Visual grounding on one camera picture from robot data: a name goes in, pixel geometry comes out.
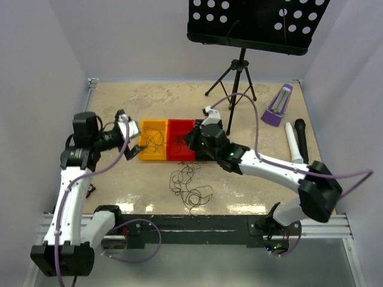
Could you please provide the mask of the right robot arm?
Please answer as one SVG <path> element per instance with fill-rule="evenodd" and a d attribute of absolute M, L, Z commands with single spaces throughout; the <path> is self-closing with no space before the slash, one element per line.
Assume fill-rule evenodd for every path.
<path fill-rule="evenodd" d="M 184 141 L 227 172 L 263 178 L 297 193 L 297 198 L 287 204 L 276 203 L 268 213 L 264 228 L 274 235 L 306 218 L 327 223 L 341 197 L 342 187 L 324 163 L 294 164 L 257 154 L 248 146 L 231 142 L 218 124 L 196 126 Z"/>

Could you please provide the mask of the black plastic bin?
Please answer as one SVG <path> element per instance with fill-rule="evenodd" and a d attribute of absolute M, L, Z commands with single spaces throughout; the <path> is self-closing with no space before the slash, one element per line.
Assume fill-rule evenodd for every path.
<path fill-rule="evenodd" d="M 202 126 L 201 123 L 202 120 L 197 120 L 194 127 L 201 126 L 205 149 L 203 151 L 196 151 L 196 159 L 199 161 L 213 161 L 214 150 L 218 146 L 218 140 L 222 132 L 222 121 L 218 124 L 209 124 L 207 126 Z"/>

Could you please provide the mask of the red plastic bin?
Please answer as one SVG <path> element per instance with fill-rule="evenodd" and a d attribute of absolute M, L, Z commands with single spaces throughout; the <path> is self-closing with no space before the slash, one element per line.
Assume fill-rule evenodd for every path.
<path fill-rule="evenodd" d="M 169 119 L 166 155 L 168 161 L 194 161 L 195 152 L 185 143 L 184 136 L 192 131 L 195 120 Z"/>

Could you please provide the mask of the orange plastic bin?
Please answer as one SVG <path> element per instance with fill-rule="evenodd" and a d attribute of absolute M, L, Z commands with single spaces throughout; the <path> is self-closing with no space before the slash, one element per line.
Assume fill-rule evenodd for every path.
<path fill-rule="evenodd" d="M 139 153 L 139 159 L 141 161 L 166 161 L 167 134 L 167 119 L 141 120 L 138 144 L 146 145 L 147 149 Z"/>

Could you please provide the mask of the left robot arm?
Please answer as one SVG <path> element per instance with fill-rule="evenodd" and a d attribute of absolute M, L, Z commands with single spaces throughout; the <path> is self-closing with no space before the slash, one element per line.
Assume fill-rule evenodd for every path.
<path fill-rule="evenodd" d="M 123 230 L 124 220 L 116 205 L 98 208 L 90 222 L 82 227 L 83 208 L 102 152 L 119 151 L 118 158 L 134 158 L 141 151 L 138 145 L 129 148 L 129 141 L 141 131 L 138 123 L 120 109 L 113 127 L 105 130 L 94 112 L 77 113 L 72 120 L 73 132 L 60 155 L 60 191 L 53 218 L 44 239 L 31 248 L 31 260 L 47 277 L 88 276 L 93 268 L 95 250 L 104 236 Z"/>

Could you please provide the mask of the small brown cable clump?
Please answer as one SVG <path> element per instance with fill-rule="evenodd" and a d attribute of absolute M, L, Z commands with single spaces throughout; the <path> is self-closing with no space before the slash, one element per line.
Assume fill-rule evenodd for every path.
<path fill-rule="evenodd" d="M 174 137 L 174 154 L 176 155 L 185 155 L 189 154 L 190 150 L 181 135 Z"/>

